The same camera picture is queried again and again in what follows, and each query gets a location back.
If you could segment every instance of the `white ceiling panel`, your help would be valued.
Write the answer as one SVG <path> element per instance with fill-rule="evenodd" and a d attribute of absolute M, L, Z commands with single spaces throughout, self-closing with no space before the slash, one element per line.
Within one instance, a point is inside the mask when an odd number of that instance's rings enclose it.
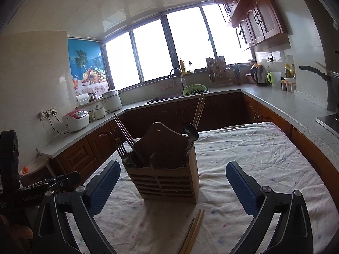
<path fill-rule="evenodd" d="M 26 0 L 2 35 L 62 30 L 103 40 L 143 18 L 202 0 Z"/>

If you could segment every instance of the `electric kettle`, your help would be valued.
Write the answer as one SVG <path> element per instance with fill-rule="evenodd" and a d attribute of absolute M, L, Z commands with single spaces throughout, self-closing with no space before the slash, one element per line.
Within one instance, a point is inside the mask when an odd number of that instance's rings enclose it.
<path fill-rule="evenodd" d="M 268 86 L 267 73 L 262 65 L 254 64 L 251 68 L 251 76 L 257 86 Z"/>

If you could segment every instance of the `wall outlet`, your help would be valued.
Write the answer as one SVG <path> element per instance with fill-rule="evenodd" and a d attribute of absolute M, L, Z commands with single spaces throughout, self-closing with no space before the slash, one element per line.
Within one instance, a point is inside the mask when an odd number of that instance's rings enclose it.
<path fill-rule="evenodd" d="M 47 111 L 41 111 L 38 115 L 39 115 L 39 118 L 40 118 L 40 121 L 43 121 L 44 119 L 48 118 L 48 115 L 51 117 L 53 116 L 53 113 L 54 114 L 57 114 L 57 109 L 55 107 L 47 110 Z"/>
<path fill-rule="evenodd" d="M 273 62 L 273 54 L 266 56 L 266 62 Z"/>

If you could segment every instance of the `blue gripper pad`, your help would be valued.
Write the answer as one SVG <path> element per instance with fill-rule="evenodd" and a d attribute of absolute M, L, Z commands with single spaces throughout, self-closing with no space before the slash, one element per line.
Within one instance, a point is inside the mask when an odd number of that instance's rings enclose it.
<path fill-rule="evenodd" d="M 263 203 L 260 185 L 252 176 L 246 175 L 236 162 L 227 164 L 226 177 L 245 212 L 256 217 Z"/>
<path fill-rule="evenodd" d="M 87 184 L 83 201 L 91 217 L 101 212 L 120 177 L 120 165 L 111 160 L 100 175 L 94 176 Z"/>

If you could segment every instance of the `metal pivot bolt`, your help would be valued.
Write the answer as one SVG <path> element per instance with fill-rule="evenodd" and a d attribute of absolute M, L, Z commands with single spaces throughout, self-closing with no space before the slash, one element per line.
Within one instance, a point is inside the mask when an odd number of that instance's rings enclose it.
<path fill-rule="evenodd" d="M 262 191 L 264 191 L 266 193 L 270 193 L 270 191 L 272 191 L 272 189 L 271 189 L 271 187 L 265 185 L 265 186 L 262 187 Z"/>
<path fill-rule="evenodd" d="M 299 190 L 295 190 L 295 191 L 294 191 L 294 194 L 295 194 L 296 196 L 298 196 L 298 197 L 301 196 L 301 192 L 300 192 Z"/>
<path fill-rule="evenodd" d="M 81 193 L 81 192 L 85 191 L 85 187 L 80 185 L 80 186 L 77 187 L 77 189 L 75 189 L 75 191 L 77 191 L 78 193 Z"/>
<path fill-rule="evenodd" d="M 46 193 L 45 193 L 45 196 L 49 197 L 50 195 L 53 194 L 53 191 L 52 190 L 48 190 Z"/>

